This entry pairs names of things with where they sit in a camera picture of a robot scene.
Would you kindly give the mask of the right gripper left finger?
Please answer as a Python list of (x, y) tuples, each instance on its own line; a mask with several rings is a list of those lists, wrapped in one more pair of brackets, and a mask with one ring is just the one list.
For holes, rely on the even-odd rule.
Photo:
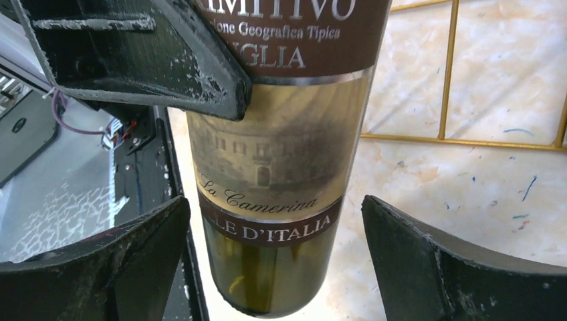
[(70, 245), (1, 264), (2, 320), (161, 320), (185, 245), (184, 197)]

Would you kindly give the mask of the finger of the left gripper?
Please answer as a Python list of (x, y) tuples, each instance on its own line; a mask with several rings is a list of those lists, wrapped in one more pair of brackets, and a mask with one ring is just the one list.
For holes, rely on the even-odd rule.
[(83, 101), (240, 121), (252, 83), (192, 1), (14, 1), (47, 80)]

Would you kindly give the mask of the brown wine bottle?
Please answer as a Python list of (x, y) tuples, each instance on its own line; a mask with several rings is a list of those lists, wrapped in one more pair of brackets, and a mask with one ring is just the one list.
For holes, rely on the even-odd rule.
[(213, 281), (240, 312), (307, 305), (329, 264), (390, 1), (198, 1), (253, 79), (239, 122), (188, 113)]

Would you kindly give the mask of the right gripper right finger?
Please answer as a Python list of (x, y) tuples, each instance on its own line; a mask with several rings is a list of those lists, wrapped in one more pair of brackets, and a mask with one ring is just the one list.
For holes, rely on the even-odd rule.
[(464, 241), (372, 195), (362, 217), (388, 320), (566, 319), (566, 268)]

